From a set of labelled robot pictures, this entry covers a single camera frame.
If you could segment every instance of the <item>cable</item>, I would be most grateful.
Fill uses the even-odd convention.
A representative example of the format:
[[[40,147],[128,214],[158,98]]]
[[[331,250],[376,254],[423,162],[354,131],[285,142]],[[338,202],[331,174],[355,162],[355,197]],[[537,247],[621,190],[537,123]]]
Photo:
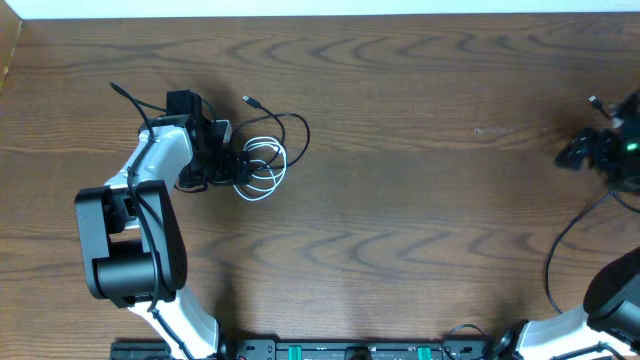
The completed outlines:
[[[138,215],[138,222],[140,223],[140,227],[142,228],[142,230],[144,231],[144,234],[146,235],[144,236],[144,238],[147,240],[147,245],[149,246],[149,251],[151,252],[151,260],[153,263],[153,273],[154,273],[153,274],[153,294],[151,296],[151,304],[147,309],[147,312],[151,312],[155,309],[158,303],[158,292],[160,289],[160,260],[158,259],[156,244],[155,244],[155,241],[153,241],[153,235],[151,234],[149,224],[147,223],[147,219],[145,218],[144,212],[142,211],[142,207],[140,206],[140,202],[139,202],[140,198],[139,198],[138,192],[134,189],[133,179],[137,176],[137,171],[138,171],[138,168],[140,167],[140,163],[142,162],[142,159],[144,158],[146,153],[149,151],[149,149],[153,145],[153,142],[155,141],[156,137],[153,131],[153,127],[149,122],[149,118],[147,118],[147,114],[144,113],[144,111],[142,110],[142,108],[140,107],[136,99],[133,98],[131,95],[129,95],[128,92],[126,92],[123,88],[121,88],[117,84],[110,82],[109,85],[111,85],[111,88],[115,90],[118,94],[124,96],[129,101],[131,101],[131,103],[136,107],[136,109],[142,116],[142,120],[144,121],[144,124],[147,127],[147,130],[149,131],[147,144],[138,153],[136,158],[133,159],[131,166],[127,168],[127,188],[129,191],[129,197],[131,198],[131,202],[133,203],[133,206],[136,209],[136,213]]]
[[[453,355],[451,354],[451,352],[449,351],[449,349],[447,348],[447,346],[445,346],[445,343],[449,340],[449,338],[451,337],[451,335],[453,335],[454,333],[465,329],[465,328],[471,328],[471,329],[475,329],[477,330],[480,334],[482,334],[482,336],[487,337],[487,334],[485,334],[479,327],[477,327],[476,325],[473,324],[461,324],[458,325],[456,327],[454,327],[453,329],[451,329],[451,331],[449,331],[449,333],[444,337],[444,339],[442,339],[442,350],[444,351],[445,354],[447,354],[447,356],[449,357],[449,359],[451,360],[456,360]],[[482,355],[480,357],[477,357],[475,359],[471,359],[471,360],[480,360],[483,359],[486,355],[487,349],[486,347],[484,349],[482,349]]]
[[[174,333],[173,330],[171,330],[171,328],[169,327],[169,324],[167,324],[167,322],[164,321],[164,319],[160,315],[160,312],[157,309],[154,309],[151,312],[151,314],[153,315],[153,319],[156,320],[158,324],[160,324],[160,327],[162,328],[162,330],[164,330],[164,332],[166,332],[167,335],[169,335],[171,340],[175,341],[176,344],[178,344],[178,348],[180,349],[180,352],[182,352],[182,355],[185,357],[185,359],[195,360],[193,355],[191,355],[191,352],[189,352],[189,349],[187,349],[187,346],[184,344],[184,341],[181,341],[178,335],[176,335],[176,333]]]
[[[589,97],[589,102],[591,103],[591,106],[593,106],[594,109],[598,110],[600,114],[602,114],[602,116],[604,116],[608,120],[611,120],[611,115],[609,115],[609,113],[604,110],[602,101],[600,101],[600,99],[598,99],[597,96],[592,95],[591,97]]]
[[[248,96],[244,96],[242,99],[243,99],[243,100],[245,100],[245,101],[248,101],[249,99],[252,99],[252,98],[249,98]],[[281,126],[284,126],[284,125],[282,124],[282,121],[280,121],[280,119],[278,118],[278,116],[276,116],[274,113],[272,113],[271,111],[269,111],[269,109],[267,109],[267,108],[265,108],[264,106],[260,105],[260,103],[259,103],[257,100],[255,100],[255,99],[253,99],[253,100],[254,100],[254,101],[256,101],[256,102],[258,103],[258,105],[259,105],[258,109],[260,109],[260,110],[264,111],[267,115],[271,116],[271,117],[272,117],[275,121],[277,121],[277,122],[278,122],[278,124],[280,124]],[[282,139],[280,139],[280,145],[282,145],[282,146],[284,146],[284,136],[285,136],[285,131],[284,131],[284,130],[285,130],[285,129],[284,129],[284,128],[282,128]],[[264,169],[265,167],[268,167],[269,165],[271,165],[271,164],[272,164],[272,163],[273,163],[273,162],[278,158],[279,153],[280,153],[280,151],[278,150],[278,152],[276,152],[275,154],[273,154],[273,157],[271,158],[271,160],[267,161],[267,162],[266,162],[264,165],[262,165],[260,168],[263,168],[263,169]]]
[[[148,107],[149,109],[162,111],[162,112],[164,112],[164,113],[166,113],[166,112],[167,112],[167,109],[165,109],[165,108],[161,108],[160,106],[151,105],[151,104],[149,104],[149,103],[146,103],[146,102],[144,102],[144,101],[142,101],[142,100],[138,100],[138,99],[136,99],[136,98],[133,98],[133,100],[134,100],[135,102],[137,102],[138,104],[142,105],[142,106]]]
[[[260,104],[260,102],[250,96],[243,96],[242,100],[244,100],[244,102],[246,102],[247,104],[249,104],[250,106],[262,110],[265,113],[267,113],[267,116],[263,117],[263,118],[258,118],[258,119],[253,119],[253,120],[249,120],[249,121],[245,121],[242,124],[238,125],[238,127],[233,131],[233,133],[231,133],[231,137],[229,138],[229,145],[233,144],[233,137],[234,135],[238,132],[238,130],[242,129],[243,127],[247,126],[247,125],[251,125],[255,122],[261,121],[261,120],[265,120],[265,119],[274,119],[278,125],[280,125],[280,131],[282,132],[282,136],[280,137],[280,144],[284,145],[284,139],[285,139],[285,135],[286,135],[286,131],[284,129],[284,124],[282,123],[282,121],[280,121],[280,119],[278,118],[278,116],[282,116],[280,114],[273,114],[271,111],[267,110],[265,107],[262,106],[262,104]]]
[[[305,142],[304,147],[302,148],[302,151],[300,151],[300,154],[298,154],[298,156],[295,159],[293,159],[292,161],[287,163],[287,167],[291,167],[295,163],[297,163],[302,158],[302,156],[307,152],[307,149],[309,148],[309,143],[311,142],[311,129],[309,128],[309,123],[307,122],[307,120],[304,117],[302,117],[301,115],[298,115],[296,113],[285,112],[285,113],[274,114],[274,116],[277,116],[279,118],[280,117],[295,117],[295,118],[299,119],[305,126],[305,129],[306,129],[306,132],[307,132],[307,140]],[[270,115],[261,116],[261,117],[258,117],[258,118],[255,118],[255,119],[252,119],[252,120],[249,120],[249,121],[245,121],[242,124],[238,125],[238,127],[236,127],[236,129],[231,134],[231,138],[229,139],[229,144],[233,144],[233,140],[234,140],[235,136],[237,136],[237,133],[240,131],[240,129],[242,129],[242,128],[248,126],[248,125],[257,123],[259,121],[266,120],[266,119],[272,119],[272,117]],[[272,170],[280,170],[280,169],[282,169],[282,165],[273,166],[273,167],[271,167],[271,169]],[[263,170],[266,171],[266,169],[261,169],[261,168],[254,169],[253,171],[263,171]]]
[[[597,343],[596,345],[593,346],[589,346],[586,347],[584,349],[580,349],[580,350],[575,350],[560,356],[554,356],[551,358],[551,360],[567,360],[567,359],[573,359],[575,357],[578,356],[583,356],[583,355],[587,355],[587,354],[591,354],[594,352],[602,352],[603,350],[609,351],[611,354],[613,354],[613,356],[617,359],[617,360],[624,360],[624,357],[622,357],[622,355],[620,355],[619,352],[616,351],[616,349],[612,348],[609,344],[606,343]]]
[[[253,196],[251,194],[249,194],[245,189],[243,189],[241,186],[238,185],[233,185],[234,189],[236,190],[236,192],[238,193],[238,195],[240,195],[243,199],[247,200],[247,201],[258,201],[258,200],[262,200],[264,198],[266,198],[267,196],[271,195],[276,188],[282,183],[282,180],[284,179],[285,174],[287,173],[287,150],[284,148],[284,146],[282,146],[282,144],[273,137],[270,136],[259,136],[259,137],[255,137],[250,139],[249,141],[247,141],[247,143],[244,145],[243,150],[244,151],[254,151],[260,148],[269,148],[271,150],[273,150],[276,153],[276,156],[281,156],[282,157],[282,162],[283,162],[283,168],[282,170],[278,173],[275,174],[273,173],[273,169],[271,169],[270,167],[267,166],[267,171],[269,171],[269,173],[271,174],[271,176],[258,176],[258,175],[253,175],[253,178],[258,179],[258,180],[271,180],[273,181],[273,185],[269,188],[259,188],[253,185],[249,185],[247,184],[246,187],[248,187],[249,189],[253,190],[253,191],[257,191],[257,192],[261,192],[264,193],[264,195],[259,195],[259,196]],[[261,164],[263,164],[263,166],[267,163],[264,160],[261,159],[253,159],[251,160],[251,162],[259,162]]]
[[[189,352],[189,349],[187,349],[184,342],[181,341],[180,338],[171,330],[171,328],[164,321],[162,316],[160,316],[160,312],[156,309],[156,305],[158,304],[158,293],[160,288],[160,260],[158,259],[158,251],[156,249],[155,241],[153,240],[153,234],[151,233],[151,229],[149,228],[149,223],[147,222],[144,212],[142,211],[142,207],[140,206],[141,202],[145,204],[146,202],[144,202],[144,200],[138,194],[137,189],[135,189],[133,186],[133,179],[137,176],[137,169],[140,167],[140,163],[142,162],[142,159],[144,158],[146,153],[149,151],[149,149],[153,145],[153,142],[155,140],[155,133],[153,131],[153,127],[149,122],[149,119],[147,118],[147,115],[144,113],[144,111],[140,107],[140,105],[143,105],[143,106],[146,106],[146,105],[142,104],[141,102],[133,98],[129,93],[127,93],[120,86],[112,82],[109,84],[118,94],[124,96],[129,101],[131,101],[131,103],[133,103],[133,105],[136,107],[138,112],[140,112],[140,115],[142,115],[142,119],[144,120],[145,126],[149,131],[147,144],[142,148],[142,150],[140,151],[140,153],[138,153],[135,159],[133,159],[131,166],[127,168],[127,188],[129,191],[129,197],[131,198],[131,202],[133,203],[133,206],[136,210],[136,214],[138,215],[138,221],[140,222],[140,227],[142,228],[142,231],[146,235],[144,236],[144,238],[147,240],[147,245],[149,246],[149,251],[151,252],[151,260],[153,264],[153,294],[151,296],[151,304],[149,305],[147,312],[150,312],[153,315],[153,319],[156,320],[158,324],[160,324],[160,327],[162,327],[162,329],[167,333],[167,335],[178,344],[178,347],[180,348],[180,351],[182,352],[184,357],[187,360],[194,360],[194,357],[191,355],[191,353]]]
[[[605,196],[600,198],[600,200],[596,201],[591,206],[582,210],[573,220],[569,222],[569,225],[567,225],[567,227],[564,230],[562,230],[560,235],[558,235],[558,237],[556,237],[556,239],[554,240],[553,245],[551,245],[551,250],[549,251],[549,255],[547,255],[547,261],[545,262],[545,266],[544,266],[544,290],[547,293],[547,297],[549,298],[549,302],[551,303],[551,306],[558,314],[562,314],[562,311],[560,311],[555,301],[553,301],[553,296],[551,296],[551,288],[549,287],[549,267],[551,266],[551,258],[553,258],[553,254],[556,251],[556,247],[558,246],[560,241],[562,241],[562,238],[564,238],[567,232],[569,232],[569,230],[571,230],[571,228],[578,221],[580,221],[583,217],[585,217],[585,215],[591,212],[591,210],[595,209],[598,205],[602,204],[605,200],[607,200],[613,194],[614,192],[607,193]]]
[[[618,195],[617,192],[613,193],[613,198],[616,199],[620,203],[620,205],[624,206],[625,209],[633,211],[634,213],[640,214],[640,209],[635,208],[635,207],[629,205],[628,203],[626,203],[624,200],[622,200],[620,198],[620,195]]]
[[[184,189],[179,188],[178,185],[176,185],[176,184],[173,184],[173,188],[178,190],[178,191],[180,191],[180,192],[183,192],[183,193],[195,194],[195,193],[207,191],[207,189],[209,188],[209,185],[207,185],[206,181],[203,181],[202,182],[202,187],[194,189],[194,190],[184,190]]]
[[[606,344],[606,343],[600,343],[598,344],[600,346],[600,348],[607,350],[608,352],[610,352],[611,354],[613,354],[613,356],[617,359],[617,360],[624,360],[624,357],[616,351],[616,349],[614,349],[613,347],[611,347],[611,345]]]

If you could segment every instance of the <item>table surface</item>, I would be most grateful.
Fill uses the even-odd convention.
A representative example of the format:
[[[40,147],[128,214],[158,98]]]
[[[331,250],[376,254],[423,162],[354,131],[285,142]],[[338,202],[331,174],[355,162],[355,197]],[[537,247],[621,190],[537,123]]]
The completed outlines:
[[[0,352],[104,359],[157,337],[84,280],[74,196],[120,169],[141,124],[109,81],[157,104],[189,88],[236,125],[260,115],[245,94],[309,120],[267,200],[172,195],[188,283],[225,331],[424,339],[550,317],[551,242],[606,191],[553,158],[607,126],[587,97],[638,86],[639,45],[638,14],[29,21],[0,96]],[[610,201],[566,237],[561,308],[638,245],[637,219]]]

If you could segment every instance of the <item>wood grain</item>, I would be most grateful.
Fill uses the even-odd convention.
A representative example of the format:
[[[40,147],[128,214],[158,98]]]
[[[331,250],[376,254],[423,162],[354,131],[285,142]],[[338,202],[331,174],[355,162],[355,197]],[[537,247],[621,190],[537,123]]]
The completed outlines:
[[[259,115],[245,94],[310,122],[268,200],[172,196],[189,284],[227,331],[425,338],[549,317],[545,254],[604,191],[553,156],[606,126],[588,96],[638,86],[639,44],[638,14],[29,22],[0,98],[0,351],[103,359],[116,338],[156,337],[84,282],[73,198],[122,166],[140,125],[108,81],[158,104],[190,88],[235,124]],[[615,203],[580,223],[554,259],[559,306],[638,230]]]

